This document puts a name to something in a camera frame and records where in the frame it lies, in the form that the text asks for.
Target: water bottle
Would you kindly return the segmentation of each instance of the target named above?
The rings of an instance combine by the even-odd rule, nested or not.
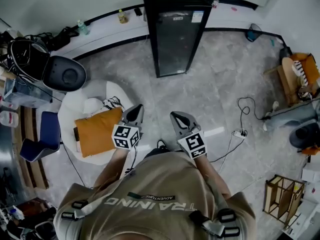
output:
[[[19,107],[18,104],[12,104],[10,102],[4,101],[2,95],[0,94],[0,107],[1,106],[4,106],[4,107],[11,109],[11,110],[17,110]]]
[[[19,115],[11,111],[1,111],[0,112],[0,123],[3,126],[9,126],[16,128],[19,124]]]
[[[77,21],[77,25],[78,25],[79,34],[82,34],[82,35],[88,35],[89,34],[89,29],[86,26],[86,24],[83,23],[83,21],[78,20]]]
[[[119,10],[118,18],[119,18],[120,23],[122,23],[122,24],[127,23],[129,21],[126,13],[123,12],[121,9]]]

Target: white beanbag chair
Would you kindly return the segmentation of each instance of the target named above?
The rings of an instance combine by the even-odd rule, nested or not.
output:
[[[115,149],[83,158],[82,153],[77,152],[74,128],[76,127],[75,120],[90,117],[91,114],[94,113],[94,110],[101,108],[99,101],[90,98],[97,98],[102,103],[103,100],[114,96],[121,101],[125,110],[133,106],[133,103],[119,85],[105,80],[89,81],[83,86],[83,88],[68,92],[62,100],[62,104],[58,112],[61,139],[64,145],[72,151],[77,159],[99,166],[105,165],[110,161]],[[88,109],[89,104],[93,104],[94,107],[92,109]]]

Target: appliance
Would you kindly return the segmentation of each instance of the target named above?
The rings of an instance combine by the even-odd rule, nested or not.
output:
[[[156,77],[187,73],[212,5],[207,0],[144,0]]]

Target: orange pillow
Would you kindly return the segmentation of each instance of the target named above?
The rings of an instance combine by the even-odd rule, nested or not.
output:
[[[117,107],[95,114],[90,118],[75,121],[84,158],[115,148],[111,135],[114,126],[121,120],[121,117],[121,107]]]
[[[293,61],[301,62],[301,66],[309,85],[313,85],[320,77],[315,58],[312,56],[312,54],[295,53],[290,56],[290,58]]]

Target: small bottle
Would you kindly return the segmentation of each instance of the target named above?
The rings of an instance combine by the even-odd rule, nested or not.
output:
[[[121,9],[119,10],[118,18],[120,23],[127,23],[129,21],[127,15]]]
[[[22,221],[22,220],[25,219],[24,213],[14,205],[12,206],[12,209],[10,210],[10,213],[18,221]]]
[[[88,35],[89,34],[89,29],[86,26],[86,24],[84,24],[83,21],[78,20],[77,21],[77,25],[78,25],[79,34],[82,34],[82,35]]]
[[[2,95],[0,94],[0,107],[1,106],[4,106],[4,107],[11,109],[11,110],[17,110],[19,107],[18,104],[12,104],[10,102],[4,101]]]
[[[217,8],[219,4],[219,0],[213,0],[212,7]]]
[[[16,128],[19,124],[19,115],[16,112],[1,111],[0,123],[4,126]]]

